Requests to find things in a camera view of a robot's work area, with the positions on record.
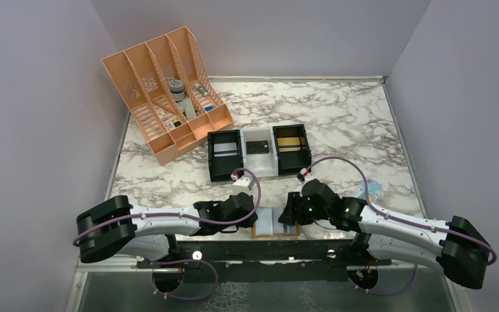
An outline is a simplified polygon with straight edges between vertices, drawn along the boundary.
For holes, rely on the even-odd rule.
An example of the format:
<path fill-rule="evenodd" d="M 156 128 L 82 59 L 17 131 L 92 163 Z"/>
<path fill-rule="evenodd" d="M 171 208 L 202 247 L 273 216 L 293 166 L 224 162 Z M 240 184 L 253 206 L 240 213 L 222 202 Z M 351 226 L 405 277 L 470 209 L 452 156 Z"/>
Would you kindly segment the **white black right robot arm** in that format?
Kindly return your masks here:
<path fill-rule="evenodd" d="M 325 220 L 355 237 L 343 257 L 365 262 L 403 261 L 441 270 L 452 282 L 481 289 L 491 259 L 488 242 L 466 219 L 430 220 L 341 197 L 317 179 L 288 195 L 280 224 L 304 226 Z"/>

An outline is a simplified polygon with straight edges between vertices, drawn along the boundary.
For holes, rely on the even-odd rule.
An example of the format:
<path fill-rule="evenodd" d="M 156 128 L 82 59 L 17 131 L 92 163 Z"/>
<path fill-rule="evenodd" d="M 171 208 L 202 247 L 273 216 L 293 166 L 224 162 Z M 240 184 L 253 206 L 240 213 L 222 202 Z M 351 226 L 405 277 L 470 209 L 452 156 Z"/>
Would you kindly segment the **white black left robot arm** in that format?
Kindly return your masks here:
<path fill-rule="evenodd" d="M 246 193 L 224 201 L 197 201 L 178 208 L 149 208 L 115 196 L 76 218 L 82 263 L 96 263 L 114 255 L 164 259 L 173 252 L 173 239 L 211 236 L 235 226 L 250 228 L 257 221 L 253 197 Z"/>

